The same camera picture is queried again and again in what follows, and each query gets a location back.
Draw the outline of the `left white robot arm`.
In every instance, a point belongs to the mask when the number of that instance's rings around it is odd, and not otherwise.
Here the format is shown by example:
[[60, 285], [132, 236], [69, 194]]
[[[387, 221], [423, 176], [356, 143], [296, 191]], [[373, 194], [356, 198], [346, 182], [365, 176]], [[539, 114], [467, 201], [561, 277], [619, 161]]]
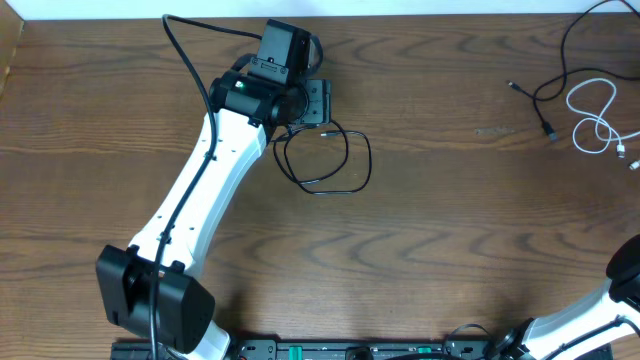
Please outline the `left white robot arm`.
[[269, 20], [259, 49], [210, 85], [199, 140], [149, 222], [120, 249], [106, 246], [96, 275], [108, 320], [140, 336], [117, 359], [221, 359], [229, 334], [214, 323], [215, 301], [199, 276], [239, 183], [279, 127], [328, 123], [330, 84], [316, 74], [314, 34]]

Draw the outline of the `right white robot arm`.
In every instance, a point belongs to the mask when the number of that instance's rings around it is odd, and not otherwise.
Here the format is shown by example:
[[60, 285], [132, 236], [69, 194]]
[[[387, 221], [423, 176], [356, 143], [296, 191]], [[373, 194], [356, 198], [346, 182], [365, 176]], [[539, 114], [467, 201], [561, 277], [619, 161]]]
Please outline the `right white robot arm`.
[[510, 330], [489, 357], [577, 359], [638, 333], [639, 237], [634, 236], [613, 255], [600, 287], [562, 311]]

